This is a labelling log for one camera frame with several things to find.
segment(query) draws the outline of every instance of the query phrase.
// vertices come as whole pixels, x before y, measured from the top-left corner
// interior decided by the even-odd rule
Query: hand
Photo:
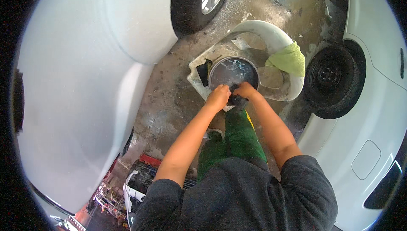
[[[219,112],[226,105],[230,95],[229,86],[218,85],[218,87],[209,94],[205,106],[211,108],[214,112]]]
[[[235,91],[233,91],[233,95],[240,95],[243,98],[250,98],[257,93],[257,90],[253,88],[251,84],[248,82],[243,82],[239,85]]]

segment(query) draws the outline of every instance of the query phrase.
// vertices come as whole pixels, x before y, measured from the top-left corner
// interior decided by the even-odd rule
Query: yellow stripe
[[[249,122],[250,122],[250,124],[252,125],[252,128],[254,129],[252,120],[250,119],[250,116],[249,116],[249,114],[247,113],[246,109],[245,109],[245,112],[246,112],[246,115],[247,115],[247,119],[249,119]]]

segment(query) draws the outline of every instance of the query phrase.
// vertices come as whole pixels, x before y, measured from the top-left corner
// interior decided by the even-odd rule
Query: gray t-shirt
[[[315,158],[288,159],[279,182],[232,157],[185,193],[172,180],[152,183],[132,230],[331,230],[337,213],[332,186]]]

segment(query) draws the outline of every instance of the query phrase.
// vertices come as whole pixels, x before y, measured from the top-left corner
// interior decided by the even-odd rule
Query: forearm
[[[282,165],[287,159],[301,155],[302,152],[298,148],[291,131],[270,107],[264,97],[257,92],[250,100],[254,105],[263,128],[266,144],[281,170]]]
[[[167,178],[175,181],[181,187],[183,186],[188,168],[196,156],[205,131],[215,114],[216,111],[210,107],[202,107],[171,145],[154,180]]]

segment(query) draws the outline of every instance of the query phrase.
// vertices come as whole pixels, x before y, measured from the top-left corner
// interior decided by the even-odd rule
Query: green towel
[[[295,76],[305,77],[305,57],[301,53],[296,41],[275,54],[272,54],[267,59],[265,66],[275,66]]]

